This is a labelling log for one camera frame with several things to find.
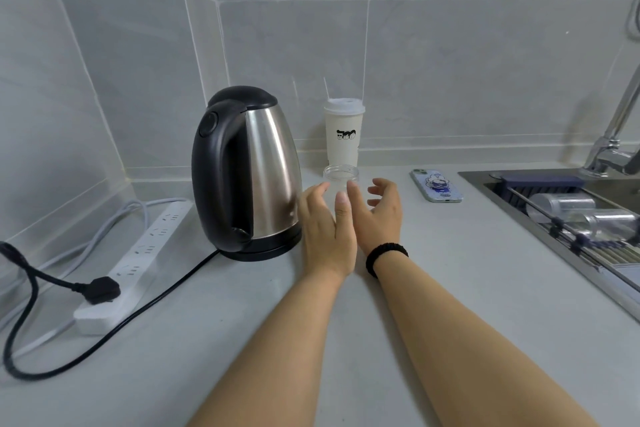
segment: black hair tie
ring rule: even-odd
[[[373,264],[375,264],[376,260],[380,258],[380,255],[387,252],[393,252],[394,250],[396,252],[404,253],[407,257],[409,256],[402,245],[397,243],[383,243],[382,245],[376,246],[371,250],[371,253],[369,253],[369,256],[367,257],[367,272],[369,272],[373,277],[378,278],[376,273],[373,271]]]

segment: cup logo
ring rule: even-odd
[[[353,140],[356,138],[355,130],[336,130],[338,140]]]

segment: paper cup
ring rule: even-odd
[[[362,100],[356,98],[332,98],[325,104],[324,124],[329,165],[358,165],[364,111]]]

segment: black kettle handle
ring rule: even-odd
[[[224,252],[240,252],[253,236],[251,159],[246,106],[233,99],[210,105],[191,154],[193,196],[207,238]]]

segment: phone case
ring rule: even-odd
[[[432,203],[460,203],[462,194],[440,171],[414,169],[410,172],[422,195]]]

